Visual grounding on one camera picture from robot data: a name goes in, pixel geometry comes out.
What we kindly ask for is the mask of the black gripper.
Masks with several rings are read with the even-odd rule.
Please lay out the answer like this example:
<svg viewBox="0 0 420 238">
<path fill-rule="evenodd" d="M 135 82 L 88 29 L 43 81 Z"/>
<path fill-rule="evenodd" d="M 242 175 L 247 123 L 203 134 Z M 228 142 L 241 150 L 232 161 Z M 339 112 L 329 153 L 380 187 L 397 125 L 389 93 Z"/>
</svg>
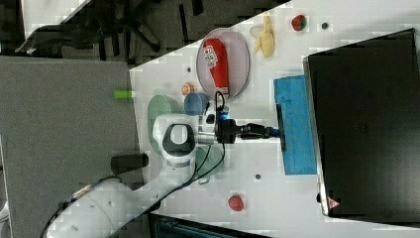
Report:
<svg viewBox="0 0 420 238">
<path fill-rule="evenodd" d="M 249 123 L 239 126 L 234 119 L 220 119 L 216 123 L 216 140 L 221 144 L 234 144 L 236 138 L 241 135 L 241 139 L 269 139 L 274 137 L 269 131 L 271 127 Z"/>
</svg>

